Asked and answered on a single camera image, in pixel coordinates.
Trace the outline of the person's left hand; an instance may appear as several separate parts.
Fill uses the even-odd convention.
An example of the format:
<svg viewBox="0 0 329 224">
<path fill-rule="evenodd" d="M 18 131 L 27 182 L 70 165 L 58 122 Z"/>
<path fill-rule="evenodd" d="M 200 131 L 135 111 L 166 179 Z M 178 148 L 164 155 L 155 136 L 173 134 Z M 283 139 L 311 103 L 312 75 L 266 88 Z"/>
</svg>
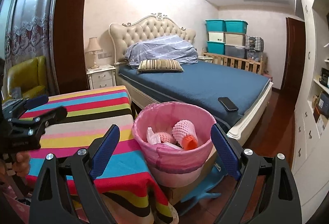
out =
<svg viewBox="0 0 329 224">
<path fill-rule="evenodd" d="M 25 177 L 30 172 L 30 152 L 19 152 L 16 154 L 16 161 L 12 164 L 12 169 L 20 177 Z"/>
</svg>

